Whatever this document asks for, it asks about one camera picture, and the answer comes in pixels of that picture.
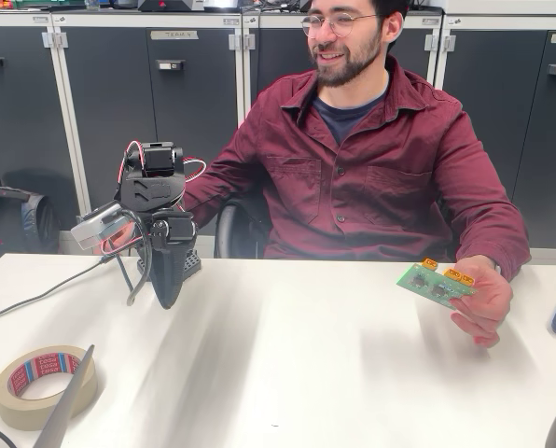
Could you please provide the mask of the person's right hand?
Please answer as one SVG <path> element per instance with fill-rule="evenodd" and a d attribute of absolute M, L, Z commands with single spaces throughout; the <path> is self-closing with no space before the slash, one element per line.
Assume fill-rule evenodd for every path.
<path fill-rule="evenodd" d="M 134 224 L 126 224 L 120 231 L 102 243 L 102 252 L 111 253 L 128 244 L 134 235 Z"/>

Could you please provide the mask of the person's left hand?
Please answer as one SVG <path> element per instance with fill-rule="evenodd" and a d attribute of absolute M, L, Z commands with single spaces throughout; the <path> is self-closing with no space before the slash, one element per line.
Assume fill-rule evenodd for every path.
<path fill-rule="evenodd" d="M 476 345 L 493 347 L 499 342 L 498 328 L 510 310 L 512 288 L 496 270 L 495 263 L 482 255 L 459 259 L 454 269 L 471 276 L 477 292 L 451 300 L 455 308 L 452 322 L 470 335 Z"/>

